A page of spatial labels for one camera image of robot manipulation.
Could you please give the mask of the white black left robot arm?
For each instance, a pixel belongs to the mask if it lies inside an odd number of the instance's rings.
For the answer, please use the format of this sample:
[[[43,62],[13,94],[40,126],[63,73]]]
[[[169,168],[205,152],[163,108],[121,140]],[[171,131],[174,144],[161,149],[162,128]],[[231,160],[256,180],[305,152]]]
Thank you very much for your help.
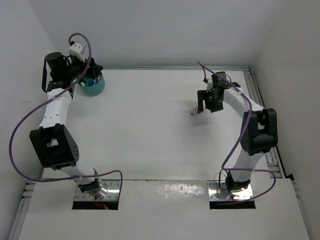
[[[43,67],[42,90],[50,102],[38,129],[29,134],[32,146],[44,168],[75,177],[82,193],[101,198],[103,187],[98,173],[79,161],[78,145],[66,127],[68,108],[74,97],[73,83],[85,69],[86,61],[52,52],[44,58]]]

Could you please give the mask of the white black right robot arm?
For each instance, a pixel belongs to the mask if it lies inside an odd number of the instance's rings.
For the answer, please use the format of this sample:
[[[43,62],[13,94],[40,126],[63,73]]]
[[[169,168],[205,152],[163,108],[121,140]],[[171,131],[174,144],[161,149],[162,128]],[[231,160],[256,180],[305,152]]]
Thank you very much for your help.
[[[204,110],[219,112],[224,104],[228,104],[241,117],[240,135],[231,149],[234,152],[241,146],[240,154],[232,168],[226,168],[226,162],[221,166],[227,173],[226,191],[235,192],[248,187],[260,159],[277,145],[278,123],[273,108],[265,108],[254,102],[237,82],[226,78],[226,73],[221,71],[203,79],[206,88],[197,91],[197,107],[192,114],[197,115]]]

